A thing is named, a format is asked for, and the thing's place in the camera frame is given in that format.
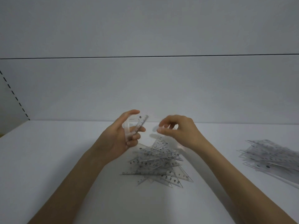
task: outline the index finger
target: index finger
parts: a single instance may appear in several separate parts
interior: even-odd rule
[[[130,115],[136,115],[138,113],[140,113],[140,111],[136,110],[136,109],[124,112],[124,113],[122,113],[122,115],[120,117],[118,117],[117,120],[114,121],[114,123],[111,126],[114,127],[114,128],[119,128],[119,127],[122,126],[122,124],[127,120],[127,118]]]
[[[167,124],[180,124],[181,123],[181,119],[183,116],[180,115],[173,115],[173,116],[167,116],[166,118],[162,119],[162,121],[159,123],[159,127]]]

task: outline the white table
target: white table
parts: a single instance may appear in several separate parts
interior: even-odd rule
[[[28,121],[0,139],[0,223],[26,223],[55,191],[80,156],[110,122]],[[140,143],[152,145],[157,123],[146,123]],[[299,222],[299,190],[242,164],[237,149],[247,139],[269,139],[298,150],[298,125],[196,124],[204,136],[246,177]],[[184,170],[194,181],[183,189],[157,182],[136,187],[135,176],[120,176],[131,156],[99,174],[75,223],[240,223],[211,171],[192,151]]]

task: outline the pile of rulers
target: pile of rulers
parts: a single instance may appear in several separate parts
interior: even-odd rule
[[[183,188],[181,180],[193,182],[179,163],[183,161],[180,154],[172,150],[163,137],[156,139],[152,147],[139,143],[133,153],[136,157],[129,161],[129,171],[121,175],[138,175],[137,185],[148,180]]]
[[[248,140],[251,146],[238,150],[244,164],[299,189],[299,152],[270,140]]]

